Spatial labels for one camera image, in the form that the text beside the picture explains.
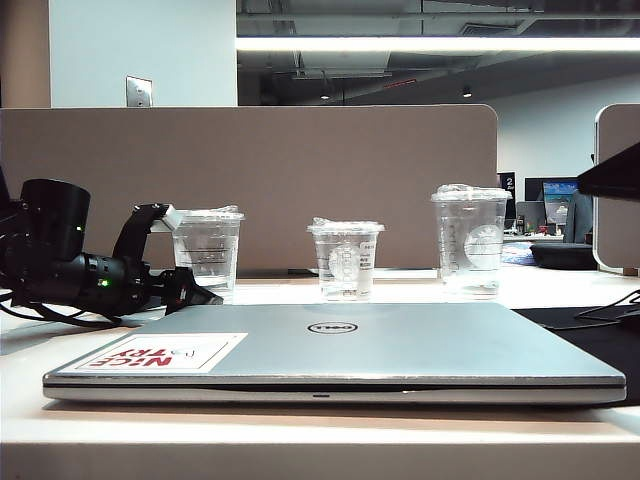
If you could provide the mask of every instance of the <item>ceiling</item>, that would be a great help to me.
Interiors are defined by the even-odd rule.
[[[238,36],[638,36],[640,0],[237,0]],[[640,72],[640,54],[238,52],[241,104],[473,102]],[[321,94],[330,96],[327,100]]]

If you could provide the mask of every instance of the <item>gray partition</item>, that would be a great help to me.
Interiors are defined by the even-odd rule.
[[[376,264],[438,265],[430,194],[496,184],[496,115],[483,105],[0,111],[12,196],[29,178],[92,194],[85,251],[110,254],[136,203],[239,205],[239,269],[315,265],[314,216],[387,226]],[[173,265],[170,239],[146,260]]]
[[[597,163],[638,142],[640,104],[610,105],[598,113]],[[596,198],[593,233],[594,254],[600,263],[608,267],[640,267],[640,203]]]

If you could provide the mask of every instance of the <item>clear plastic cup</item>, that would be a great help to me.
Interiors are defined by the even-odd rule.
[[[378,233],[377,222],[336,222],[314,218],[313,234],[324,300],[367,301],[373,287]]]
[[[178,213],[182,219],[172,232],[176,266],[190,267],[198,285],[232,300],[244,214],[235,205]]]
[[[472,298],[498,293],[504,216],[511,193],[501,188],[442,185],[436,206],[440,269],[447,291]]]

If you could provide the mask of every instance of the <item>white desk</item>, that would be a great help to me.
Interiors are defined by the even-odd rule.
[[[640,288],[603,272],[505,266],[501,275],[497,301],[511,308],[605,304]],[[376,281],[374,302],[445,298],[429,272],[398,276]],[[235,303],[315,302],[316,282],[240,281]],[[128,329],[2,317],[2,331],[3,479],[640,478],[640,407],[63,403],[43,397],[42,374]]]
[[[544,242],[544,243],[562,243],[564,239],[564,235],[544,235],[544,234],[533,234],[533,235],[508,235],[505,234],[504,242]]]

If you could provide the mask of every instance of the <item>fluorescent light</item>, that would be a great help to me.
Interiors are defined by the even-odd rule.
[[[640,38],[239,37],[251,52],[640,52]]]

